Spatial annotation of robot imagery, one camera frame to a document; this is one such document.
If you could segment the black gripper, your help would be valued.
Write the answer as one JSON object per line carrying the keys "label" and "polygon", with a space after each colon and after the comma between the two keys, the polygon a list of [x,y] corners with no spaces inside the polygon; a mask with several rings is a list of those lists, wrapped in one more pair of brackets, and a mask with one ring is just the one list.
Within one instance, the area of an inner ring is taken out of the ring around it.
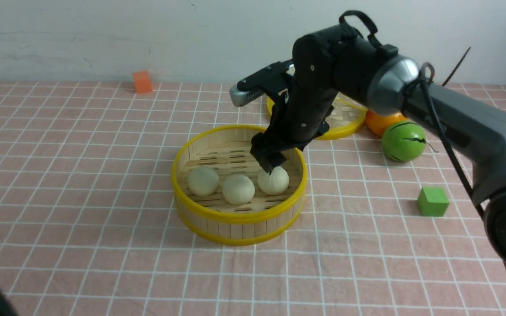
{"label": "black gripper", "polygon": [[286,162],[281,152],[293,148],[303,151],[330,130],[326,120],[337,94],[334,89],[310,90],[293,84],[275,102],[269,128],[252,139],[251,154],[266,173]]}

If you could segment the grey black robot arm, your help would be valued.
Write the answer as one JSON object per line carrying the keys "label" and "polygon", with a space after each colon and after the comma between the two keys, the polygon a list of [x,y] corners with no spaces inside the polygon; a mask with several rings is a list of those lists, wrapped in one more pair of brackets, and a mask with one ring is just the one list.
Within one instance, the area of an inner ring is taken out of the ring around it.
{"label": "grey black robot arm", "polygon": [[473,164],[468,194],[481,214],[495,252],[506,263],[506,111],[431,82],[424,66],[392,45],[364,39],[336,25],[302,36],[293,45],[295,74],[282,88],[264,89],[275,97],[265,132],[252,139],[251,155],[265,171],[283,163],[282,152],[303,149],[323,134],[338,93],[379,115],[402,113],[458,151]]}

